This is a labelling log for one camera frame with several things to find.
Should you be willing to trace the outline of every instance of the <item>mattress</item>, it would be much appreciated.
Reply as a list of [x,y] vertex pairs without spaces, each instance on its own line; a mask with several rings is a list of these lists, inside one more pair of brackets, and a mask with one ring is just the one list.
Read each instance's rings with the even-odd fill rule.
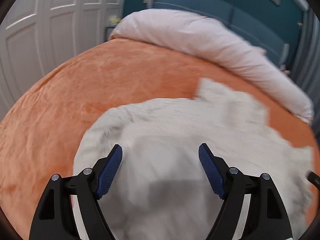
[[[250,93],[269,108],[270,127],[294,147],[319,150],[310,127],[253,84],[212,64],[170,49],[114,39],[63,63],[25,93],[0,124],[0,206],[28,239],[36,206],[50,176],[72,175],[83,134],[109,108],[152,98],[193,98],[208,77]],[[307,215],[316,215],[317,190]]]

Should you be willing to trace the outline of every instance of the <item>white wardrobe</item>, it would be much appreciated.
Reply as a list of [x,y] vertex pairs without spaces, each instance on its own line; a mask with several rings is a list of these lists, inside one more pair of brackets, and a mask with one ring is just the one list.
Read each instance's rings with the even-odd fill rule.
[[104,41],[124,0],[16,0],[0,25],[0,121],[39,79]]

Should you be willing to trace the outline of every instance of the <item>gray curtain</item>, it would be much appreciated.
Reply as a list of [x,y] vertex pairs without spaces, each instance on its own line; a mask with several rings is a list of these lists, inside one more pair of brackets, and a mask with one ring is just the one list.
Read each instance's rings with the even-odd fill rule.
[[315,117],[312,124],[320,140],[320,22],[310,9],[303,15],[303,26],[291,79],[311,98]]

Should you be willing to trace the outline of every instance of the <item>orange bed sheet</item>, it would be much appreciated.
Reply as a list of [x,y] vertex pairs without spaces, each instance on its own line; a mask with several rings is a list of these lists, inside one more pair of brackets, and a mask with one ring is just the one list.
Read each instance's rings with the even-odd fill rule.
[[[193,98],[208,77],[252,94],[269,107],[269,125],[294,147],[312,146],[313,133],[257,87],[210,62],[166,48],[115,39],[65,62],[36,83],[0,124],[0,206],[27,240],[36,206],[50,176],[72,175],[84,132],[111,107],[152,98]],[[315,187],[312,191],[317,196]],[[308,211],[310,223],[317,198]]]

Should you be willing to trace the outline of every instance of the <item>teal wall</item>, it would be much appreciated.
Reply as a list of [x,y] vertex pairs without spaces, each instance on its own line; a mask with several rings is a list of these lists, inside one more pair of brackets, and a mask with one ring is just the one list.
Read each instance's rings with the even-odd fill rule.
[[[290,44],[289,61],[292,59],[299,41],[300,29],[298,22],[302,22],[302,12],[293,0],[282,0],[276,6],[270,0],[224,0],[246,11],[263,22],[277,33],[286,43]],[[125,0],[124,16],[146,9],[143,0]]]

